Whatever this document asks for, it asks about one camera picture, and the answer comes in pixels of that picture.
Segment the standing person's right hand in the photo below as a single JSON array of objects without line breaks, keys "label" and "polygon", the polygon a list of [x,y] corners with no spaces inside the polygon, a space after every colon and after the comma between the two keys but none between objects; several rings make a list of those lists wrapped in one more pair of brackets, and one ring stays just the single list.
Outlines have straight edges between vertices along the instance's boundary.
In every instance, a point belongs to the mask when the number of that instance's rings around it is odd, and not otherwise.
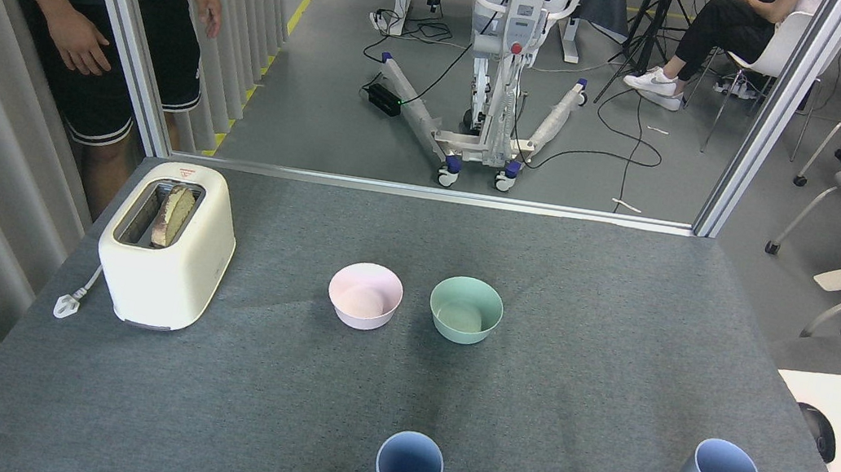
[{"label": "standing person's right hand", "polygon": [[47,8],[42,14],[67,69],[86,76],[101,76],[112,69],[104,53],[109,40],[83,13],[66,4]]}]

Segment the standing person's left hand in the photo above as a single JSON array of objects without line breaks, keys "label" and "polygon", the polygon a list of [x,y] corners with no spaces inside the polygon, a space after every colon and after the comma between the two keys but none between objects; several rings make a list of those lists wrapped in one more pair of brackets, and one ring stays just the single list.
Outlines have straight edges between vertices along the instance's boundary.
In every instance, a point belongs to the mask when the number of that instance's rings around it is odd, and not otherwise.
[{"label": "standing person's left hand", "polygon": [[197,21],[207,38],[215,39],[223,27],[220,0],[195,0]]}]

